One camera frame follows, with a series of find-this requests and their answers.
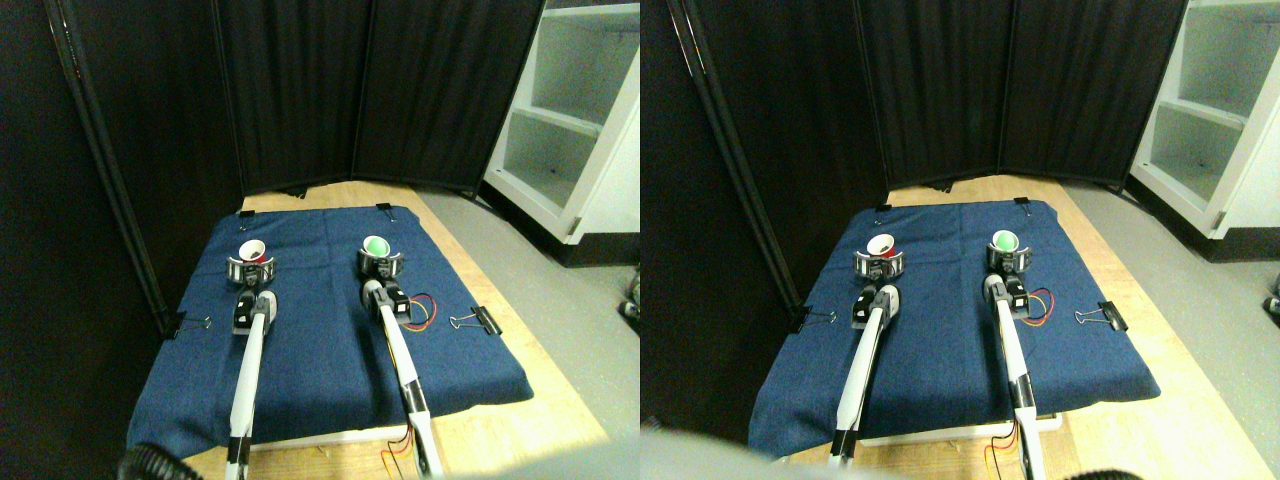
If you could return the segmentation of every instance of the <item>electrical wire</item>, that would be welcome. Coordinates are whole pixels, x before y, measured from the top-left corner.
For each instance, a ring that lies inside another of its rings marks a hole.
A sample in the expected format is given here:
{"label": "electrical wire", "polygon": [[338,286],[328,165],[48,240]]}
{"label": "electrical wire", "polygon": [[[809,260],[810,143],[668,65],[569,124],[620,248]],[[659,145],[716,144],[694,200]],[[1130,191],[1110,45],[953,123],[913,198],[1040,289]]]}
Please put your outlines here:
{"label": "electrical wire", "polygon": [[[1030,297],[1032,300],[1039,302],[1041,303],[1041,310],[1044,311],[1044,312],[1048,312],[1048,306],[1044,305],[1044,300],[1043,298],[1041,298],[1038,296],[1034,296],[1034,294],[1029,294],[1028,297]],[[1044,325],[1044,320],[1048,320],[1048,317],[1047,316],[1027,317],[1027,319],[1023,319],[1023,323],[1027,324],[1027,325],[1030,325],[1030,326],[1041,326],[1041,325]]]}
{"label": "electrical wire", "polygon": [[[430,314],[426,312],[426,306],[424,306],[422,303],[419,302],[420,298],[426,298],[426,300],[431,301],[431,312]],[[421,324],[416,324],[412,320],[410,320],[408,324],[404,324],[404,329],[410,330],[410,332],[415,332],[415,333],[426,330],[426,328],[430,326],[433,321],[435,321],[435,315],[439,312],[439,306],[435,303],[435,298],[431,297],[430,294],[426,294],[426,293],[419,293],[419,294],[416,294],[413,297],[410,297],[408,301],[410,301],[410,303],[417,305],[419,307],[422,308],[422,315],[426,315],[426,320],[424,320]],[[413,315],[413,312],[412,312],[412,308],[411,308],[411,311],[410,311],[410,317],[411,319],[412,319],[412,315]]]}
{"label": "electrical wire", "polygon": [[1050,292],[1048,288],[1037,289],[1037,291],[1032,292],[1030,294],[1028,294],[1028,297],[1036,298],[1036,301],[1041,302],[1041,306],[1044,306],[1044,298],[1041,298],[1041,296],[1037,294],[1037,293],[1041,293],[1041,292],[1048,293],[1048,307],[1044,308],[1044,315],[1023,319],[1023,323],[1027,324],[1027,325],[1030,325],[1030,326],[1044,325],[1044,321],[1048,320],[1048,316],[1053,315],[1053,305],[1057,303],[1057,300],[1053,298],[1053,292]]}
{"label": "electrical wire", "polygon": [[[1009,444],[1004,447],[996,447],[996,439],[1009,439]],[[1004,480],[1000,474],[1000,458],[996,457],[996,452],[1012,453],[1014,442],[1018,440],[1018,422],[1014,422],[1014,429],[1009,431],[1005,436],[992,436],[991,443],[982,449],[982,465],[987,467],[987,477],[991,479],[991,465],[987,463],[987,451],[991,451],[991,462],[996,463],[996,477]]]}
{"label": "electrical wire", "polygon": [[[402,443],[402,442],[404,443],[404,447],[402,447],[399,451],[396,451],[394,447],[392,447],[393,444]],[[383,468],[387,470],[387,477],[389,477],[392,480],[396,479],[396,477],[392,476],[392,467],[389,465],[387,465],[387,456],[390,454],[392,462],[396,463],[396,472],[399,474],[401,480],[404,479],[404,472],[401,471],[401,468],[399,468],[399,461],[396,460],[396,457],[398,457],[401,453],[407,452],[408,447],[412,445],[412,444],[413,444],[413,425],[412,424],[406,425],[406,428],[404,428],[404,436],[401,436],[399,440],[396,440],[396,442],[387,440],[387,449],[384,449],[384,451],[381,451],[381,452],[378,453],[378,456],[383,458]]]}

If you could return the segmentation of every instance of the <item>wooden table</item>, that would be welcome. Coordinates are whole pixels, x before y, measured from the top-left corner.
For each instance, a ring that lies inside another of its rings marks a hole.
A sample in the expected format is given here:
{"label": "wooden table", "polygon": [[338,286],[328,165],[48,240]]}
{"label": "wooden table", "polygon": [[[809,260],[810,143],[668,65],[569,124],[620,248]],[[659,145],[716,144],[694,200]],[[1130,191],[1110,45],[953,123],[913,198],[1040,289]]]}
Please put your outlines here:
{"label": "wooden table", "polygon": [[[1057,210],[1059,223],[1102,293],[1124,314],[1129,338],[1161,389],[1160,397],[1149,401],[1100,403],[1066,412],[1062,429],[1042,434],[1048,476],[1061,479],[1119,468],[1143,479],[1274,479],[1187,347],[1057,182],[984,177],[957,182],[951,193],[924,187],[893,191],[888,204],[963,204],[1014,197],[1042,200]],[[855,461],[859,466],[927,479],[987,477],[984,445],[987,440],[859,445]],[[829,449],[827,444],[796,453],[790,462],[826,463]],[[1006,479],[1021,477],[1020,457],[1014,452],[998,456]]]}
{"label": "wooden table", "polygon": [[[471,256],[408,187],[343,182],[311,188],[305,200],[283,193],[255,195],[244,198],[243,209],[288,211],[381,202],[407,207],[419,216],[422,229],[444,252],[471,296],[502,324],[502,339],[525,367],[529,384],[534,388],[534,398],[525,402],[477,406],[434,419],[431,425],[445,472],[495,472],[531,458],[604,442],[607,436],[600,424],[556,362]],[[252,479],[379,479],[387,476],[379,456],[384,447],[384,442],[362,442],[253,452],[250,474]],[[220,479],[225,471],[227,448],[212,448],[186,458],[186,462],[206,479]],[[410,470],[404,468],[407,477],[412,477]]]}

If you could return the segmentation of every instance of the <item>black hose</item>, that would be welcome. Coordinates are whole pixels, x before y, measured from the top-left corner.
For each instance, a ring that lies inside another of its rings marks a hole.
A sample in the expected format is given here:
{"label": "black hose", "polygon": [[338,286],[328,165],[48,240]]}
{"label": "black hose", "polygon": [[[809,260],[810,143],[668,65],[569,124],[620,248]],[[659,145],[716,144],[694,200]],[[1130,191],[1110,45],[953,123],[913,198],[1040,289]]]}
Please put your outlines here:
{"label": "black hose", "polygon": [[202,480],[200,474],[174,457],[164,448],[150,443],[140,443],[124,452],[116,480]]}
{"label": "black hose", "polygon": [[1069,480],[1142,480],[1142,477],[1119,470],[1101,470],[1080,474],[1070,477]]}

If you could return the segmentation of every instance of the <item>blue cloth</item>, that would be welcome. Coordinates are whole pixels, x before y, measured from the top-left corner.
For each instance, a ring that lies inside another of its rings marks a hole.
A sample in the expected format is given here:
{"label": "blue cloth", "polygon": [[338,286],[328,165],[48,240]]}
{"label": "blue cloth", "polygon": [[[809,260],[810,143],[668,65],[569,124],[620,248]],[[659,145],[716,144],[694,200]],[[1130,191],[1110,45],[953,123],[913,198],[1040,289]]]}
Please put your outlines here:
{"label": "blue cloth", "polygon": [[[786,456],[831,442],[861,335],[849,323],[864,283],[854,273],[852,256],[879,233],[893,236],[906,270],[896,282],[901,310],[881,339],[863,438],[1011,417],[1001,347],[982,293],[986,246],[1000,229],[1033,248],[1027,289],[1044,287],[1056,298],[1043,326],[1016,321],[1038,411],[1158,396],[1126,333],[1073,319],[1074,311],[1097,310],[1102,292],[1059,227],[1057,212],[1039,201],[1028,207],[1032,216],[1012,201],[893,207],[878,214],[878,227],[873,210],[855,215],[809,294],[814,312],[836,311],[840,319],[787,338],[756,397],[749,445]],[[1032,314],[1039,311],[1033,300]]]}
{"label": "blue cloth", "polygon": [[[404,293],[428,293],[439,305],[438,320],[425,332],[401,330],[434,416],[532,398],[525,370],[500,337],[449,325],[451,315],[470,315],[475,300],[417,216],[404,207],[393,215],[396,223],[376,207],[264,212],[246,220],[247,232],[239,232],[234,215],[219,221],[179,308],[188,317],[211,317],[212,326],[182,332],[160,347],[128,444],[151,442],[178,457],[227,444],[246,342],[230,333],[239,285],[225,276],[227,257],[252,238],[275,257],[268,289],[279,302],[262,348],[255,443],[404,424],[381,321],[358,296],[356,250],[366,236],[387,238],[404,253],[397,279]],[[413,310],[421,321],[422,311]]]}

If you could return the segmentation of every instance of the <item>black partition screen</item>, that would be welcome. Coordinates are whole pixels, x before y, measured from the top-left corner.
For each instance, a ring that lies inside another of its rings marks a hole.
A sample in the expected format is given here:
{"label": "black partition screen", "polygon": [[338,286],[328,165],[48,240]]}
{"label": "black partition screen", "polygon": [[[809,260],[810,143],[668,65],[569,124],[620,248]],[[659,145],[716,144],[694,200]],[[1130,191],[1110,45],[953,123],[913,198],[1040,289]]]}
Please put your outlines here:
{"label": "black partition screen", "polygon": [[1021,1],[1001,170],[1120,184],[1185,1]]}
{"label": "black partition screen", "polygon": [[159,338],[50,27],[0,8],[0,477],[114,477]]}
{"label": "black partition screen", "polygon": [[887,195],[842,22],[851,3],[641,12],[641,252],[662,298],[640,329],[648,419],[745,443],[795,308],[850,216]]}
{"label": "black partition screen", "polygon": [[887,196],[858,13],[852,3],[687,4],[748,193],[803,302],[849,218]]}
{"label": "black partition screen", "polygon": [[641,326],[640,411],[664,425],[745,443],[744,416],[773,364],[769,352],[786,337],[778,321],[787,305],[741,214],[664,6],[640,13],[641,252],[645,296],[662,298],[645,305],[645,317],[696,312],[696,320]]}
{"label": "black partition screen", "polygon": [[541,1],[378,1],[360,114],[358,178],[480,183]]}
{"label": "black partition screen", "polygon": [[348,178],[370,4],[215,1],[244,193]]}
{"label": "black partition screen", "polygon": [[859,1],[890,188],[995,172],[1012,4]]}
{"label": "black partition screen", "polygon": [[177,308],[214,223],[241,206],[207,1],[65,1],[160,293]]}

